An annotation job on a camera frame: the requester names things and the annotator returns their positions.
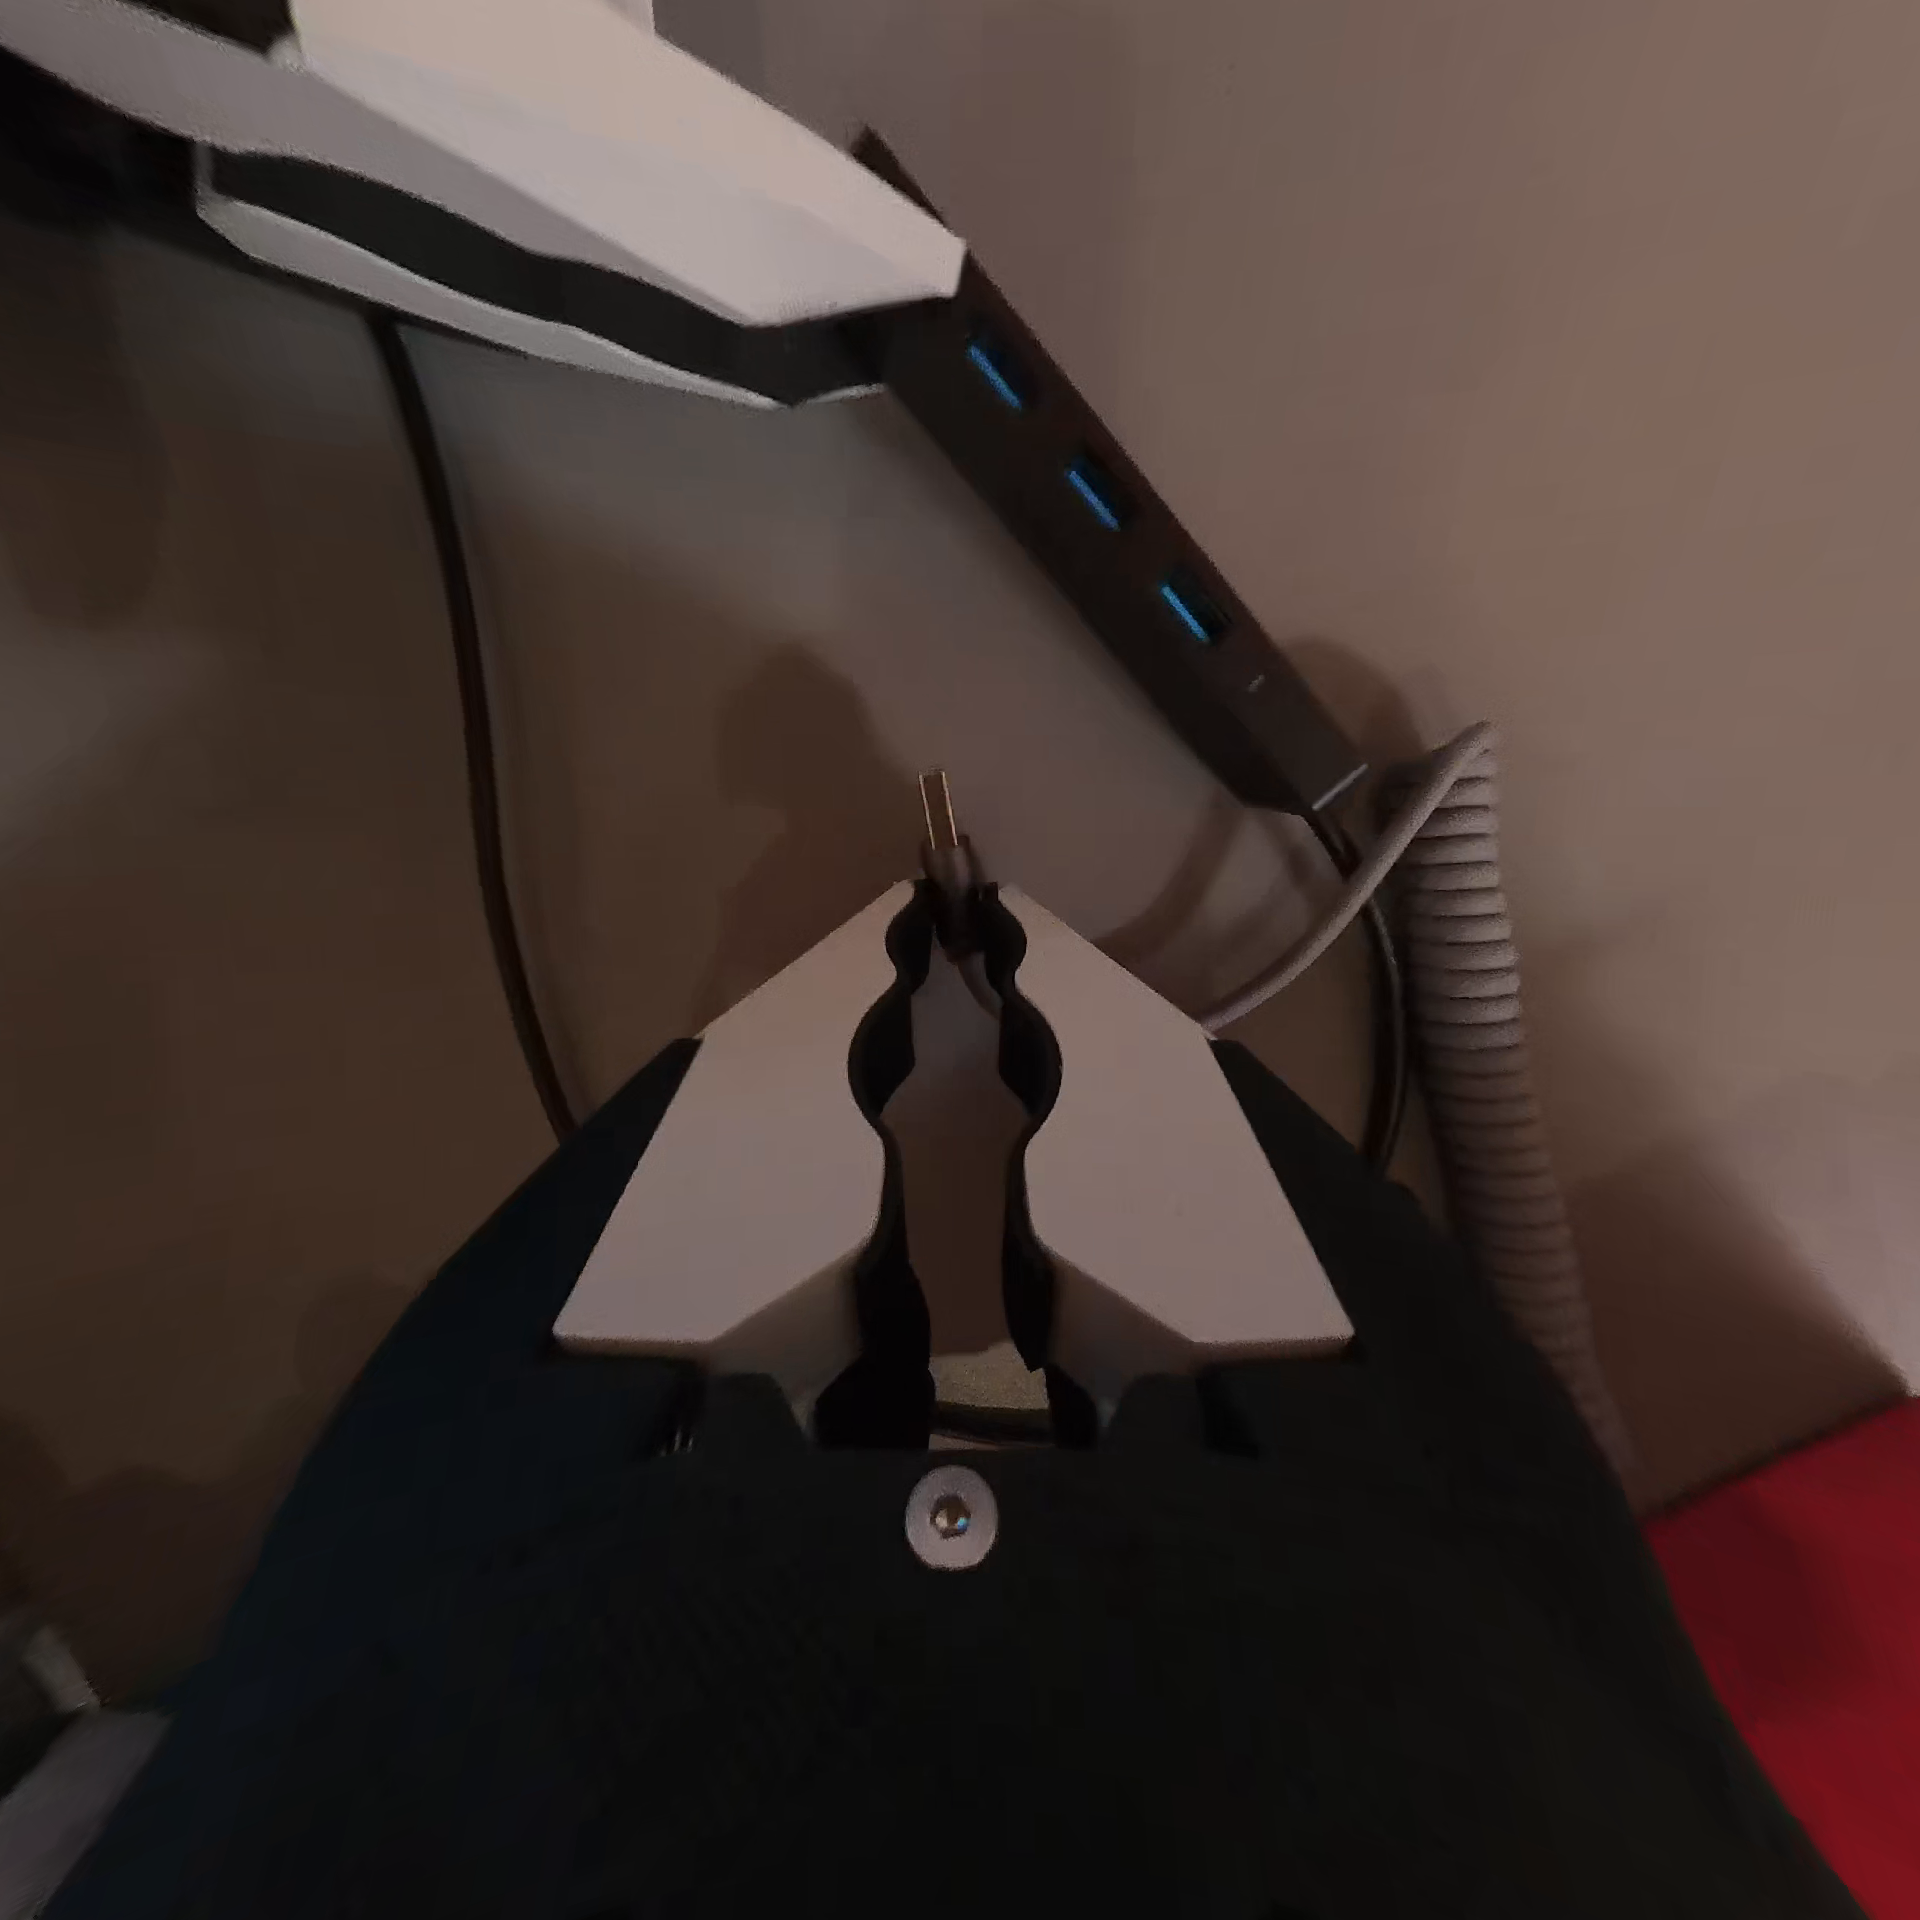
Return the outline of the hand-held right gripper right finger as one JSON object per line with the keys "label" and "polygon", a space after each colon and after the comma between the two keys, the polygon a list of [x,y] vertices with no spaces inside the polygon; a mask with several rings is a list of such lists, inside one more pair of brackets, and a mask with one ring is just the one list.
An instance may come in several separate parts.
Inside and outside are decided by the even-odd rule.
{"label": "hand-held right gripper right finger", "polygon": [[1210,1031],[1017,887],[970,901],[1023,1111],[1002,1304],[1048,1438],[1098,1440],[1152,1375],[1334,1360],[1353,1321]]}

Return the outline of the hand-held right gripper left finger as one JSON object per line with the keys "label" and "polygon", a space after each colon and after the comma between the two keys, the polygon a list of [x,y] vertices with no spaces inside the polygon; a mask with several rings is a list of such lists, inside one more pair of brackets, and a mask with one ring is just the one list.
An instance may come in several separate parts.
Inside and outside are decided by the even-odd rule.
{"label": "hand-held right gripper left finger", "polygon": [[936,929],[930,885],[903,880],[707,1025],[563,1348],[768,1375],[827,1445],[927,1445],[928,1303],[885,1111]]}

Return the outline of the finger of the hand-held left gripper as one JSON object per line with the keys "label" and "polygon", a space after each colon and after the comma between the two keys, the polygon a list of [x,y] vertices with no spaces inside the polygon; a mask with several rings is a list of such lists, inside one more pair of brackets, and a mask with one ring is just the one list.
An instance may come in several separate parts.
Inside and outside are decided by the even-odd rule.
{"label": "finger of the hand-held left gripper", "polygon": [[965,241],[618,5],[311,3],[241,153],[326,165],[522,248],[775,327],[945,299]]}
{"label": "finger of the hand-held left gripper", "polygon": [[294,212],[197,190],[208,229],[262,267],[505,352],[753,408],[881,390],[873,359],[834,321],[744,327],[655,285],[528,253],[401,205],[401,251]]}

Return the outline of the black usb hub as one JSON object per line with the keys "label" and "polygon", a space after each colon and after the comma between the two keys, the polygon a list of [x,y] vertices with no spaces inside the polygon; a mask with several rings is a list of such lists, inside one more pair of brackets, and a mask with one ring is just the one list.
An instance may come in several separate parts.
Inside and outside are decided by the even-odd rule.
{"label": "black usb hub", "polygon": [[1211,776],[1357,861],[1368,759],[976,257],[842,331]]}

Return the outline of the red cloth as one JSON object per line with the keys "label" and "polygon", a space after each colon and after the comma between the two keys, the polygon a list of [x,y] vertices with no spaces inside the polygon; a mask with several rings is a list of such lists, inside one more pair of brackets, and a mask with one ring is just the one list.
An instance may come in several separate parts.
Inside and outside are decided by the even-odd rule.
{"label": "red cloth", "polygon": [[1919,1915],[1919,1400],[1646,1523],[1719,1700],[1870,1915]]}

